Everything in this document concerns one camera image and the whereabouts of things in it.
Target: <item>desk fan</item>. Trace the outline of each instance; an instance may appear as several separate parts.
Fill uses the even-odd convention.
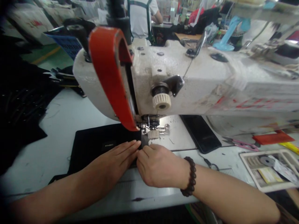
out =
[[[243,36],[246,31],[250,29],[250,18],[243,18],[239,16],[234,16],[232,18],[232,9],[235,4],[232,4],[230,10],[227,13],[227,16],[225,18],[225,24],[228,22],[230,23],[228,30],[226,31],[226,34],[223,36],[220,42],[213,44],[213,47],[221,50],[221,51],[233,51],[234,46],[231,44],[228,44],[228,40],[231,36],[233,37],[239,37]]]

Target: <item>black phone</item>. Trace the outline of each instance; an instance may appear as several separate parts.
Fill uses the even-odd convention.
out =
[[[199,115],[180,115],[197,149],[202,154],[207,154],[221,147],[221,142]]]

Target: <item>scissors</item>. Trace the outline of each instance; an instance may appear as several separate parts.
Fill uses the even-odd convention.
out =
[[[246,142],[242,142],[242,141],[235,140],[235,139],[232,139],[232,138],[227,138],[227,137],[223,137],[223,138],[226,139],[226,141],[224,140],[224,142],[226,142],[228,144],[231,144],[231,145],[234,145],[234,146],[237,146],[237,147],[240,147],[240,148],[244,148],[244,149],[247,149],[247,150],[259,152],[258,147],[254,144],[249,144],[249,143],[246,143]]]
[[[209,167],[210,169],[219,171],[219,168],[218,168],[218,166],[217,166],[216,164],[211,163],[208,159],[206,159],[205,157],[203,157],[203,156],[200,154],[199,151],[197,151],[197,152],[198,152],[199,156],[200,156],[201,158],[203,158],[203,160],[205,161],[205,163],[208,165],[208,167]]]

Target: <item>white knob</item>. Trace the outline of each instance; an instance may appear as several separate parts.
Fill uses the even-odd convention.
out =
[[[170,96],[166,93],[159,93],[153,97],[153,107],[156,110],[167,110],[171,107]]]
[[[149,140],[158,139],[160,136],[159,130],[151,130],[147,133]]]

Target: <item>red fabric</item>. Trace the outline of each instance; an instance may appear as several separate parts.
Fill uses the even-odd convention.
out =
[[[189,18],[189,24],[195,22],[198,11],[199,11],[199,9],[197,9],[197,10],[195,10],[191,13],[190,18]],[[202,8],[202,11],[200,12],[200,15],[202,15],[204,13],[204,11],[205,11],[205,9]]]
[[[178,14],[178,12],[180,11],[180,6],[181,6],[181,4],[180,4],[180,2],[178,2],[178,10],[177,10],[177,14]]]
[[[287,38],[287,40],[296,40],[296,41],[299,41],[299,30],[297,30],[294,33],[292,33],[292,35],[289,36]]]

